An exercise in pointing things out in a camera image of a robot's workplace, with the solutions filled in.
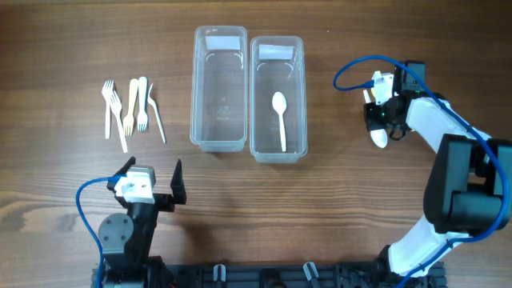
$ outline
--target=wooden table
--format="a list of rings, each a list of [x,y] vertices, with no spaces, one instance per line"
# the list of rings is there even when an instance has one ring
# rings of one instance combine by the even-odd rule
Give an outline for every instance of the wooden table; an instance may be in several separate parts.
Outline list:
[[[511,139],[511,12],[500,1],[0,7],[0,287],[90,284],[98,248],[74,196],[131,155],[155,168],[158,193],[170,192],[183,161],[187,205],[160,214],[151,249],[167,264],[373,259],[421,217],[434,153],[416,134],[375,147],[361,91],[336,91],[334,74],[368,54],[426,61],[432,90],[476,127]],[[194,31],[202,25],[244,26],[249,39],[303,39],[309,151],[300,163],[258,164],[249,143],[241,153],[207,154],[190,142]],[[363,63],[340,81],[360,83],[379,69],[392,66]],[[155,83],[168,144],[151,121],[124,154],[115,125],[104,139],[100,90],[114,79],[126,109],[128,83],[141,75]],[[104,185],[85,190],[82,204],[95,230],[124,212]],[[511,247],[510,227],[458,247],[444,259],[450,287],[512,285]]]

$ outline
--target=white fork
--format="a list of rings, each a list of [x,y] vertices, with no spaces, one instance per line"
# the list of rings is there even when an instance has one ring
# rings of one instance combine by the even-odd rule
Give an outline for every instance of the white fork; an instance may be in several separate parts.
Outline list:
[[[103,85],[102,94],[105,99],[105,139],[110,138],[110,96],[114,91],[114,81],[108,80]]]
[[[114,113],[115,119],[118,121],[118,131],[119,131],[119,138],[121,139],[122,152],[128,153],[128,147],[126,146],[125,133],[122,129],[122,124],[121,124],[122,104],[121,104],[121,100],[119,99],[118,93],[115,90],[112,93],[112,97],[110,97],[110,108],[112,109],[112,113]]]
[[[147,92],[147,78],[140,77],[138,79],[138,115],[137,115],[137,128],[139,131],[146,131],[147,129],[147,113],[146,113],[146,94]]]

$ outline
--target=spoon handle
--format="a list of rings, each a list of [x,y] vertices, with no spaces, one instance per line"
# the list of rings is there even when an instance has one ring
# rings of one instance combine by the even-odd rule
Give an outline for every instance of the spoon handle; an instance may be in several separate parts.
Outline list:
[[[286,152],[285,122],[282,119],[282,114],[279,115],[279,132],[281,135],[281,150]]]

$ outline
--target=beige fork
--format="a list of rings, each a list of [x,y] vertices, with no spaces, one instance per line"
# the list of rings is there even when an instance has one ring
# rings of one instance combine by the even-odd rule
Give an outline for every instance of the beige fork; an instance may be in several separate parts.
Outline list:
[[[128,97],[128,114],[122,120],[122,128],[125,131],[126,136],[131,136],[134,131],[134,109],[135,102],[137,101],[137,90],[138,90],[138,80],[131,79],[130,81],[130,95]]]

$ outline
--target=blue cable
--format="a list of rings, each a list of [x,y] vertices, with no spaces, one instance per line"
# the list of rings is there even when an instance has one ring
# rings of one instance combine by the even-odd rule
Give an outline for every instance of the blue cable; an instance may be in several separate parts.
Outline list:
[[[83,183],[83,185],[81,185],[77,191],[76,201],[77,201],[78,213],[80,214],[80,217],[82,218],[83,223],[86,225],[86,228],[88,229],[89,233],[96,241],[96,244],[98,245],[98,249],[99,249],[98,278],[96,279],[96,287],[97,288],[102,288],[103,248],[102,248],[102,244],[100,243],[100,241],[98,239],[98,236],[96,236],[96,233],[93,231],[92,228],[90,228],[90,225],[89,225],[88,221],[86,220],[86,216],[84,215],[84,213],[82,211],[82,207],[80,206],[80,193],[82,192],[82,190],[84,190],[84,188],[86,188],[90,184],[97,183],[97,182],[108,182],[108,181],[116,182],[121,177],[125,177],[125,175],[115,175],[113,177],[92,179],[92,180],[89,180],[89,181]]]
[[[478,141],[478,143],[482,146],[484,151],[489,156],[490,161],[493,163],[494,168],[496,169],[496,171],[499,174],[500,179],[502,180],[502,189],[503,189],[502,205],[500,206],[498,216],[493,221],[493,223],[490,225],[490,227],[487,228],[487,230],[485,230],[484,232],[482,232],[481,234],[479,234],[477,236],[468,237],[468,238],[452,238],[452,239],[448,240],[446,242],[446,244],[440,249],[440,251],[438,251],[431,259],[429,259],[425,263],[422,263],[421,266],[418,266],[418,267],[412,269],[403,278],[403,280],[401,280],[400,283],[394,287],[394,288],[400,288],[406,284],[407,280],[409,280],[409,278],[412,275],[419,272],[422,269],[422,267],[428,267],[430,264],[435,263],[439,259],[439,257],[441,257],[441,255],[443,253],[445,253],[445,251],[448,250],[450,247],[452,247],[453,244],[455,244],[456,242],[468,242],[469,243],[469,242],[481,241],[481,240],[489,237],[493,232],[495,232],[496,229],[498,228],[499,224],[502,222],[503,218],[505,217],[506,208],[509,205],[510,188],[509,188],[509,181],[506,178],[506,173],[505,173],[504,169],[502,168],[502,165],[500,164],[500,162],[494,155],[493,151],[490,149],[489,145],[487,145],[487,142],[480,136],[480,134],[476,130],[473,129],[473,127],[469,123],[464,121],[464,119],[459,117],[455,112],[453,112],[451,109],[446,107],[446,105],[443,102],[441,102],[437,97],[435,97],[434,93],[432,93],[432,91],[430,91],[429,87],[427,87],[427,85],[424,83],[424,81],[414,71],[412,71],[411,69],[409,69],[402,63],[400,63],[392,58],[382,56],[382,55],[370,55],[370,56],[365,56],[365,57],[355,59],[352,62],[346,64],[343,68],[340,69],[339,72],[336,73],[336,75],[334,76],[334,80],[333,80],[334,88],[336,88],[340,91],[349,91],[349,90],[354,90],[354,89],[358,89],[358,88],[372,88],[374,86],[373,80],[368,81],[368,82],[363,83],[358,86],[352,86],[352,87],[348,87],[348,88],[340,87],[336,83],[338,81],[338,77],[343,72],[345,72],[345,70],[349,69],[354,64],[357,64],[357,63],[363,62],[363,61],[368,61],[368,60],[383,60],[383,61],[392,63],[395,66],[402,68],[405,72],[407,72],[411,76],[413,76],[414,79],[416,79],[416,81],[418,82],[418,84],[441,107],[442,110],[444,110],[449,116],[454,118],[462,127],[464,127],[464,129],[466,129],[471,135],[473,135],[473,137],[475,137],[475,139]]]

